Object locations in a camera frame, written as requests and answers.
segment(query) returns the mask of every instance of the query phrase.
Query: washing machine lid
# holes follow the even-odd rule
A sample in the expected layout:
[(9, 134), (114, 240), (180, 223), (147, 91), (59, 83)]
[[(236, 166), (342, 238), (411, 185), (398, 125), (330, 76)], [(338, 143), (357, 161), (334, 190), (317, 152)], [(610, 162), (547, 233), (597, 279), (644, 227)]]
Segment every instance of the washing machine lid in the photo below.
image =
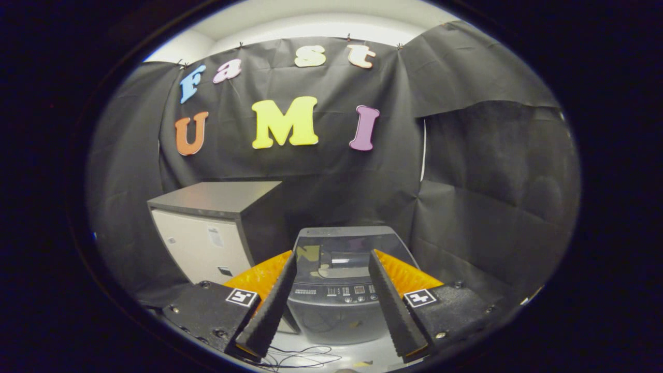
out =
[(371, 282), (368, 265), (373, 249), (416, 266), (410, 252), (395, 233), (299, 237), (295, 244), (295, 282), (319, 285)]

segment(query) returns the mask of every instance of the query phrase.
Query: yellow letter m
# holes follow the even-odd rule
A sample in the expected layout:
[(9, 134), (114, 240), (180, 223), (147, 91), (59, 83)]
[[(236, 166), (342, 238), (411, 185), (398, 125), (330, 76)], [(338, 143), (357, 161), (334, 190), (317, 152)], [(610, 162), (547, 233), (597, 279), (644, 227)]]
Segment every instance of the yellow letter m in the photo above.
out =
[(279, 145), (286, 143), (292, 129), (290, 143), (293, 145), (313, 145), (318, 143), (318, 136), (313, 132), (313, 107), (318, 99), (310, 96), (297, 97), (283, 115), (272, 100), (258, 101), (251, 109), (256, 112), (256, 134), (253, 147), (264, 149), (271, 147), (274, 140), (269, 138), (269, 131)]

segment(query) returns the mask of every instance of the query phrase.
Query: orange letter u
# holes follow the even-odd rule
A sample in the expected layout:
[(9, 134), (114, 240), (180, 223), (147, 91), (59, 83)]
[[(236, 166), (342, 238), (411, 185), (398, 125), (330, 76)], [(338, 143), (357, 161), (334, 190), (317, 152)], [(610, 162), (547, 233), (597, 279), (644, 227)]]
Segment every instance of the orange letter u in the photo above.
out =
[(191, 118), (182, 118), (175, 122), (175, 142), (177, 144), (177, 151), (181, 155), (196, 154), (203, 146), (203, 141), (205, 140), (205, 118), (209, 114), (208, 112), (200, 112), (194, 115), (196, 138), (191, 144), (186, 141), (186, 128), (189, 126)]

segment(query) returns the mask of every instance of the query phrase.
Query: purple letter i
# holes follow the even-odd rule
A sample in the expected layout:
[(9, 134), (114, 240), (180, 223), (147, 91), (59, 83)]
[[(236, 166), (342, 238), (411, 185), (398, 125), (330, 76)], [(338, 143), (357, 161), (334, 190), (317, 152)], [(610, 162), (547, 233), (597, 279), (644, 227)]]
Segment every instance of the purple letter i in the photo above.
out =
[(380, 116), (380, 112), (377, 109), (360, 105), (357, 106), (357, 113), (359, 113), (357, 133), (355, 134), (355, 139), (350, 141), (350, 147), (354, 150), (368, 151), (373, 148), (371, 134), (373, 133), (375, 119)]

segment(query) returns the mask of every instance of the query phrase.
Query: floor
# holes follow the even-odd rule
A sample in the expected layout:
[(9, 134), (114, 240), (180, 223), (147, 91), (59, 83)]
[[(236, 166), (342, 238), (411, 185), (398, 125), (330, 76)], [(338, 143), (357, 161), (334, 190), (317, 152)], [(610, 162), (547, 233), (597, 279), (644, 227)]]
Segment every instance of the floor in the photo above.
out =
[(264, 363), (274, 364), (274, 359), (287, 358), (282, 360), (282, 366), (297, 367), (279, 368), (280, 373), (301, 373), (301, 368), (304, 366), (309, 366), (309, 371), (315, 373), (333, 373), (338, 370), (341, 370), (339, 373), (349, 373), (343, 371), (345, 369), (352, 369), (359, 373), (383, 373), (404, 366), (402, 359), (396, 355), (389, 334), (371, 342), (323, 347), (311, 344), (302, 335), (277, 332), (272, 346), (287, 351), (301, 351), (309, 348), (300, 354), (285, 353), (270, 348), (268, 356), (263, 360)]

